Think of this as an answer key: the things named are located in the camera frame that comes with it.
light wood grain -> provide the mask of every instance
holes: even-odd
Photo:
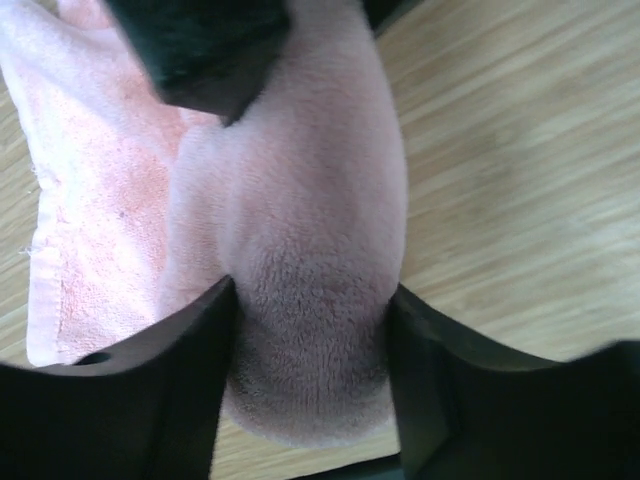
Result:
[[[428,0],[379,42],[410,163],[403,279],[509,345],[568,359],[640,338],[640,0]],[[24,364],[37,185],[0,86],[0,358]],[[224,422],[216,478],[282,479],[397,450],[322,452]]]

wooden floor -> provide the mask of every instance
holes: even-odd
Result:
[[[512,346],[640,338],[640,0],[427,0],[380,40],[406,136],[404,281]],[[24,363],[38,191],[0,85],[0,358]],[[395,452],[287,450],[222,427],[216,478]]]

pink plush fabric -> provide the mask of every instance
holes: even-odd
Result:
[[[161,105],[96,0],[0,0],[0,62],[42,186],[28,355],[72,362],[225,274],[244,316],[225,410],[296,446],[387,423],[382,318],[406,165],[357,0],[290,0],[294,31],[245,117]]]

hole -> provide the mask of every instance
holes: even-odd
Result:
[[[104,363],[111,359],[111,355],[105,352],[96,352],[91,355],[87,355],[84,358],[78,360],[74,365],[96,365],[98,363]]]

black plastic object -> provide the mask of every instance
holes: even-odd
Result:
[[[391,25],[409,13],[424,0],[363,0],[369,25],[376,36],[382,35]]]
[[[237,311],[226,278],[77,365],[0,365],[0,478],[207,479]]]
[[[553,364],[481,337],[402,287],[392,309],[407,479],[623,480],[637,469],[640,342]]]
[[[207,479],[240,313],[225,278],[76,365],[0,365],[2,478]],[[400,455],[307,479],[640,478],[640,342],[553,363],[403,286],[386,325]]]
[[[381,34],[421,0],[364,0]],[[104,0],[169,105],[240,119],[287,40],[286,0]]]

